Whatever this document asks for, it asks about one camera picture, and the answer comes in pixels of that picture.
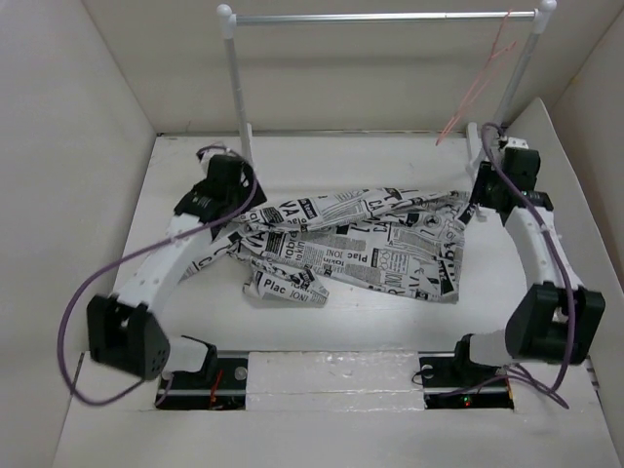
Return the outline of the newspaper print trousers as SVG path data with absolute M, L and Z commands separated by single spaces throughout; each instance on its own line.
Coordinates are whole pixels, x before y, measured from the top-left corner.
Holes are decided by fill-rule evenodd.
M 455 303 L 465 191 L 370 188 L 264 204 L 225 226 L 185 274 L 228 255 L 251 269 L 246 294 L 323 306 L 330 278 L 374 292 Z

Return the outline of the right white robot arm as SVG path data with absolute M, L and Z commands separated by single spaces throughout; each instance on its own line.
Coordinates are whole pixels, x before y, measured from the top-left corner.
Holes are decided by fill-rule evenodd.
M 574 307 L 574 332 L 567 362 L 572 366 L 582 364 L 605 311 L 604 296 L 586 289 L 566 258 L 549 196 L 535 189 L 541 165 L 539 153 L 512 137 L 502 139 L 500 150 L 502 173 L 541 218 L 533 216 L 491 162 L 480 164 L 469 206 L 492 209 L 500 216 L 520 256 L 527 292 L 503 330 L 468 334 L 457 343 L 450 371 L 464 384 L 482 377 L 487 366 L 530 361 L 563 363 L 570 306 Z

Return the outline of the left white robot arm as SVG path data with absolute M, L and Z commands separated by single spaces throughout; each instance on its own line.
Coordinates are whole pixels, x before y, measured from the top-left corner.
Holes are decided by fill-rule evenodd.
M 214 260 L 236 246 L 244 229 L 234 218 L 265 200 L 243 157 L 223 152 L 209 158 L 205 178 L 174 208 L 166 245 L 150 253 L 119 290 L 89 302 L 92 360 L 147 381 L 180 372 L 196 386 L 211 384 L 217 373 L 215 347 L 188 335 L 167 336 L 158 318 L 194 261 Z

